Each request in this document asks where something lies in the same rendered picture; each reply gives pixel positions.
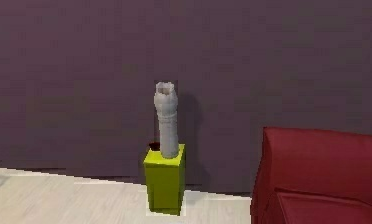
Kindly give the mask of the red sofa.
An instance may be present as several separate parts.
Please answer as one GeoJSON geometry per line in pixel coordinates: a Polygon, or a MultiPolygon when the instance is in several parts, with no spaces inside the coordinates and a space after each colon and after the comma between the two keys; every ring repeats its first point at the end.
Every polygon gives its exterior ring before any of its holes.
{"type": "Polygon", "coordinates": [[[372,224],[372,135],[266,127],[251,224],[372,224]]]}

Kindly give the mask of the grey column statue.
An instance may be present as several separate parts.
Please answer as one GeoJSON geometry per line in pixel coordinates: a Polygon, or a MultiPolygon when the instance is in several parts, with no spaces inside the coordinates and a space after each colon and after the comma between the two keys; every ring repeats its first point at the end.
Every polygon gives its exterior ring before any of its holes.
{"type": "Polygon", "coordinates": [[[160,152],[163,158],[175,158],[178,153],[177,107],[178,97],[171,82],[155,85],[154,106],[157,113],[160,152]]]}

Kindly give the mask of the yellow-green box stand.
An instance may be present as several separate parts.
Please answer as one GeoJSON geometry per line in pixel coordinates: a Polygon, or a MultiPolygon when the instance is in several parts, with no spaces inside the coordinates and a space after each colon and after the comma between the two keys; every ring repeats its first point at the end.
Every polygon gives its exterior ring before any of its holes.
{"type": "Polygon", "coordinates": [[[185,191],[185,144],[179,145],[178,156],[172,159],[149,149],[143,166],[149,210],[179,216],[185,191]]]}

